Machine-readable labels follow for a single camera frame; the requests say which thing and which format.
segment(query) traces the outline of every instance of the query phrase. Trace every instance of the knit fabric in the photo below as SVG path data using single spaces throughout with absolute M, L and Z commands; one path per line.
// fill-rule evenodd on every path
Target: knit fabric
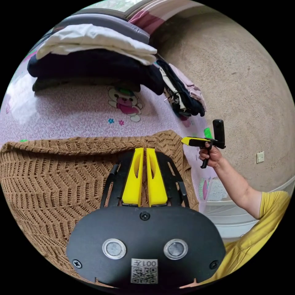
M 173 131 L 145 137 L 70 138 L 3 145 L 0 181 L 10 211 L 30 243 L 61 271 L 85 281 L 65 254 L 69 236 L 83 216 L 100 207 L 106 178 L 120 153 L 138 147 L 154 148 L 172 158 L 185 183 L 190 208 L 198 210 L 191 168 L 181 137 Z M 146 166 L 142 188 L 142 206 L 148 206 Z

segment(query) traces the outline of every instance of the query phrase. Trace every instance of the hand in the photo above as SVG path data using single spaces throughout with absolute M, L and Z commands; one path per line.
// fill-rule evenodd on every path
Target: hand
M 208 142 L 205 143 L 205 146 L 208 148 L 210 147 L 210 144 Z M 222 154 L 219 151 L 218 148 L 212 146 L 212 148 L 210 149 L 210 152 L 208 154 L 208 150 L 207 149 L 201 149 L 199 151 L 199 158 L 200 160 L 204 160 L 204 159 L 209 159 L 208 161 L 208 166 L 212 167 L 212 168 L 216 168 L 218 165 L 218 162 L 222 159 Z

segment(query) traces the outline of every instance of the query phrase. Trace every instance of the gray folded cloth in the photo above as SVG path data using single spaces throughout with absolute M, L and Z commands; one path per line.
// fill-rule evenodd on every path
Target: gray folded cloth
M 92 24 L 97 27 L 113 29 L 124 36 L 130 37 L 145 44 L 148 44 L 150 40 L 150 35 L 136 25 L 112 15 L 98 13 L 71 15 L 56 25 L 53 29 L 53 32 L 57 32 L 69 25 L 81 24 Z
M 118 88 L 123 88 L 126 90 L 131 90 L 132 92 L 140 92 L 140 84 L 134 83 L 132 81 L 123 81 L 116 78 L 108 77 L 86 77 L 86 78 L 69 78 L 69 79 L 39 79 L 35 81 L 32 86 L 33 91 L 44 90 L 49 87 L 56 87 L 64 84 L 74 84 L 74 85 L 107 85 L 114 86 Z

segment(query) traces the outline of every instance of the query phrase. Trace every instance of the pink garment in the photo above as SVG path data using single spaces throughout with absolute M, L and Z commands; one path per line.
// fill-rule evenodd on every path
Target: pink garment
M 179 70 L 177 67 L 175 67 L 172 64 L 169 64 L 173 72 L 177 75 L 177 77 L 181 80 L 181 82 L 184 84 L 184 87 L 187 89 L 187 91 L 190 93 L 190 97 L 194 98 L 195 100 L 198 100 L 202 106 L 204 107 L 204 110 L 207 111 L 207 106 L 205 103 L 205 100 L 203 98 L 202 92 L 199 87 L 197 87 L 188 77 L 182 73 L 181 70 Z
M 202 5 L 191 0 L 156 0 L 143 7 L 128 22 L 151 35 L 161 24 L 175 14 Z
M 150 35 L 164 22 L 163 19 L 151 15 L 148 11 L 142 10 L 129 21 L 129 23 L 138 26 Z

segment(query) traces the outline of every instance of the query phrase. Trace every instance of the electrical outlet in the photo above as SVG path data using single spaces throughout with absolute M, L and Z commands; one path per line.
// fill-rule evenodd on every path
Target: electrical outlet
M 261 163 L 264 161 L 264 152 L 261 151 L 260 153 L 256 154 L 256 163 Z

